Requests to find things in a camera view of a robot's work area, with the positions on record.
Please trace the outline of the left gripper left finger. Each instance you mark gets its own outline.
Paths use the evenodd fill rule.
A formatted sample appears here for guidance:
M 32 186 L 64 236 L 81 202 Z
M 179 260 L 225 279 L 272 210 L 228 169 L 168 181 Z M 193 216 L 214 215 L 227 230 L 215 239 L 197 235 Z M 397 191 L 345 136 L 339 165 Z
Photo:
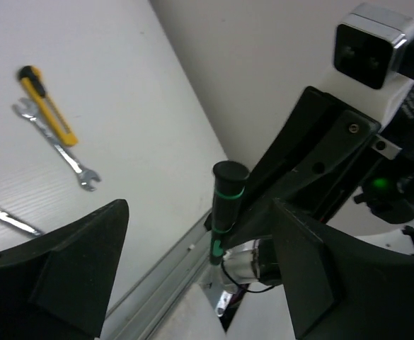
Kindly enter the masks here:
M 0 339 L 100 337 L 128 222 L 117 199 L 0 251 Z

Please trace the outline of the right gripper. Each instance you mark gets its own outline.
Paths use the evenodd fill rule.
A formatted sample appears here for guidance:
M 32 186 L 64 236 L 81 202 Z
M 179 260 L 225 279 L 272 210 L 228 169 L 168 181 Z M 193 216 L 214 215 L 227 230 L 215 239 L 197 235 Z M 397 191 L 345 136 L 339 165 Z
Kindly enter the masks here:
M 325 223 L 348 199 L 392 225 L 414 220 L 414 88 L 386 127 L 329 93 L 304 89 L 252 170 L 224 243 L 268 236 L 274 201 Z

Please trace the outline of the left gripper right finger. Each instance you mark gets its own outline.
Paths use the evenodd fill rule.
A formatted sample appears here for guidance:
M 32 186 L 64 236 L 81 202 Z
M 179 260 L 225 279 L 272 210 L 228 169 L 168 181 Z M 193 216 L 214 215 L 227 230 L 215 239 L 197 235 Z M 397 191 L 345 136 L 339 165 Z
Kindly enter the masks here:
M 414 339 L 414 256 L 273 205 L 272 236 L 297 339 Z

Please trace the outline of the green black screwdriver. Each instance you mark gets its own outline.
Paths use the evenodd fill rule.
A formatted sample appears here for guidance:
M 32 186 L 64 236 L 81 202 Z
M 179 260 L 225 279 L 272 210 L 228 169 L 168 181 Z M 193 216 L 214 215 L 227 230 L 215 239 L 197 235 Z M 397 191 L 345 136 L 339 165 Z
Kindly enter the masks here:
M 213 166 L 214 195 L 211 213 L 209 262 L 218 266 L 224 256 L 224 239 L 238 216 L 250 171 L 235 161 L 221 161 Z

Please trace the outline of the large yellow utility knife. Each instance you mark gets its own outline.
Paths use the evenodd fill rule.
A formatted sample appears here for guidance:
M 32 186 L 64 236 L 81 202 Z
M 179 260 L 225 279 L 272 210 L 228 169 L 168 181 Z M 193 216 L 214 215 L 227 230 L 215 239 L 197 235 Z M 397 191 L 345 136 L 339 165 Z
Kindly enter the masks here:
M 68 147 L 77 145 L 78 138 L 45 88 L 41 71 L 35 66 L 26 65 L 18 70 L 17 77 L 25 91 L 38 105 L 55 135 Z

